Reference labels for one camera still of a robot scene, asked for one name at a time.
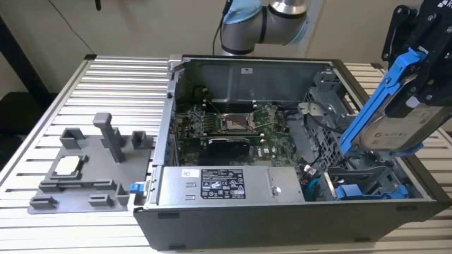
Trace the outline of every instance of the warning label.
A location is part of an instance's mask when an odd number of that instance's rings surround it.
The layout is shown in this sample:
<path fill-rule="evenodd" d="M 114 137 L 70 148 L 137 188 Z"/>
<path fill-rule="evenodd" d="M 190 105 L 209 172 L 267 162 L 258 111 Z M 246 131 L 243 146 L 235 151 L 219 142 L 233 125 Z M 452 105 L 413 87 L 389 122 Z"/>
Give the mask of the warning label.
<path fill-rule="evenodd" d="M 241 169 L 202 169 L 199 178 L 201 198 L 245 198 L 245 180 Z"/>

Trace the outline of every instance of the slotted aluminum surface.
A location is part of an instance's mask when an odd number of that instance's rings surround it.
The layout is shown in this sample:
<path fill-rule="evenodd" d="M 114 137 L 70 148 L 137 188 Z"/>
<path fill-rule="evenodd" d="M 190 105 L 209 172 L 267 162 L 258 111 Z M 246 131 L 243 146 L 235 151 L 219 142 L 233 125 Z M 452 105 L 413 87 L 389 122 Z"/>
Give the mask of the slotted aluminum surface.
<path fill-rule="evenodd" d="M 85 61 L 14 157 L 0 173 L 0 250 L 10 253 L 157 253 L 130 212 L 26 213 L 27 200 L 49 170 L 67 126 L 86 134 L 98 111 L 113 114 L 122 134 L 145 130 L 157 135 L 165 85 L 165 59 L 98 57 Z M 346 64 L 370 94 L 382 72 L 367 64 Z M 442 130 L 426 139 L 417 153 L 433 177 L 452 195 L 452 142 Z M 425 222 L 407 223 L 377 243 L 203 250 L 203 253 L 450 253 L 452 210 Z"/>

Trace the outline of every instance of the motherboard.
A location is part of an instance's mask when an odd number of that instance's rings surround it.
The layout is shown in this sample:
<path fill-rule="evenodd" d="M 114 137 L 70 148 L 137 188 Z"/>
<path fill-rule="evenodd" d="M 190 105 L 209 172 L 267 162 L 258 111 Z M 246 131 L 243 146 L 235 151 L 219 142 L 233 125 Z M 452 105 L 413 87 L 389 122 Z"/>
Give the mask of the motherboard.
<path fill-rule="evenodd" d="M 203 100 L 175 118 L 181 166 L 298 164 L 301 155 L 277 103 L 238 106 Z"/>

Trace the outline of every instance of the wall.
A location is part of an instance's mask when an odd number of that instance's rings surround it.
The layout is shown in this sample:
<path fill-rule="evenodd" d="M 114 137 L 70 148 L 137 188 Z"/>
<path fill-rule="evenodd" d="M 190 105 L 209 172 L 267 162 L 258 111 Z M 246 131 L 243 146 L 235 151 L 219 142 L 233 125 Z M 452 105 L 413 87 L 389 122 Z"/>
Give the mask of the wall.
<path fill-rule="evenodd" d="M 382 62 L 381 50 L 397 5 L 422 0 L 325 0 L 306 57 Z"/>
<path fill-rule="evenodd" d="M 98 55 L 210 54 L 222 0 L 51 0 Z M 49 90 L 65 84 L 89 53 L 46 0 L 0 0 L 0 15 Z M 259 56 L 294 56 L 295 46 L 258 46 Z"/>

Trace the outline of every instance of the black cable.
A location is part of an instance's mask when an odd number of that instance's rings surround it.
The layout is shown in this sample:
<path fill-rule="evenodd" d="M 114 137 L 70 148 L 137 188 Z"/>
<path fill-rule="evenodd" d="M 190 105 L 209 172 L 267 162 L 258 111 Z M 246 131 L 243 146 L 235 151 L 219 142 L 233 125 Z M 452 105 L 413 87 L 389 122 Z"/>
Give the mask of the black cable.
<path fill-rule="evenodd" d="M 350 162 L 350 157 L 343 157 L 343 158 L 341 158 L 341 160 L 334 164 L 334 167 L 338 167 L 342 163 L 345 163 L 345 162 L 347 162 L 349 163 L 349 165 L 350 165 L 350 167 L 354 169 L 354 170 L 357 170 L 358 168 L 357 168 L 357 166 L 354 165 L 354 163 L 351 163 Z"/>
<path fill-rule="evenodd" d="M 219 32 L 219 29 L 222 27 L 222 19 L 223 19 L 223 16 L 221 16 L 219 24 L 218 24 L 218 27 L 217 27 L 217 31 L 214 32 L 213 41 L 211 41 L 211 55 L 213 56 L 214 56 L 214 42 L 217 40 L 218 32 Z"/>
<path fill-rule="evenodd" d="M 307 133 L 309 133 L 309 129 L 307 129 L 307 117 L 306 117 L 306 114 L 302 116 L 302 124 L 303 124 L 303 127 L 305 127 L 305 129 L 307 130 Z M 318 141 L 318 139 L 311 135 L 311 138 L 313 138 L 313 140 L 314 140 L 314 142 L 315 142 L 315 145 L 317 145 L 317 149 L 318 149 L 318 155 L 317 155 L 317 157 L 315 157 L 315 159 L 310 162 L 310 163 L 307 163 L 307 165 L 311 167 L 313 166 L 313 164 L 315 164 L 317 163 L 317 161 L 318 161 L 318 159 L 321 158 L 321 156 L 322 156 L 322 147 L 321 147 L 321 145 L 319 145 L 319 141 Z"/>
<path fill-rule="evenodd" d="M 73 34 L 78 37 L 79 41 L 85 44 L 86 48 L 89 49 L 90 53 L 93 54 L 93 50 L 90 49 L 90 47 L 87 46 L 86 42 L 85 42 L 83 39 L 79 37 L 79 35 L 77 34 L 77 32 L 73 30 L 73 28 L 71 28 L 71 26 L 70 26 L 67 20 L 66 20 L 66 19 L 63 18 L 63 16 L 62 16 L 62 13 L 58 11 L 58 9 L 55 8 L 55 6 L 54 6 L 54 4 L 51 3 L 51 1 L 50 1 L 50 0 L 46 0 L 46 1 L 47 1 L 47 3 L 53 6 L 54 10 L 57 11 L 58 15 L 61 16 L 63 22 L 66 23 L 66 25 L 67 25 L 67 27 L 69 27 L 69 29 L 70 29 L 70 31 L 71 31 Z"/>
<path fill-rule="evenodd" d="M 211 55 L 213 56 L 214 56 L 214 42 L 217 40 L 218 32 L 219 32 L 219 30 L 222 28 L 222 20 L 223 20 L 223 17 L 226 16 L 226 13 L 229 12 L 231 1 L 233 0 L 225 0 L 225 4 L 223 4 L 223 8 L 222 8 L 222 13 L 221 13 L 221 19 L 219 19 L 217 30 L 214 32 L 213 41 L 211 41 Z"/>
<path fill-rule="evenodd" d="M 305 114 L 305 116 L 309 116 L 311 121 L 321 127 L 323 128 L 325 130 L 330 131 L 330 132 L 334 132 L 334 133 L 338 133 L 338 134 L 343 134 L 343 130 L 341 129 L 334 129 L 326 125 L 323 125 L 322 123 L 318 122 L 318 120 L 311 116 L 311 114 Z"/>

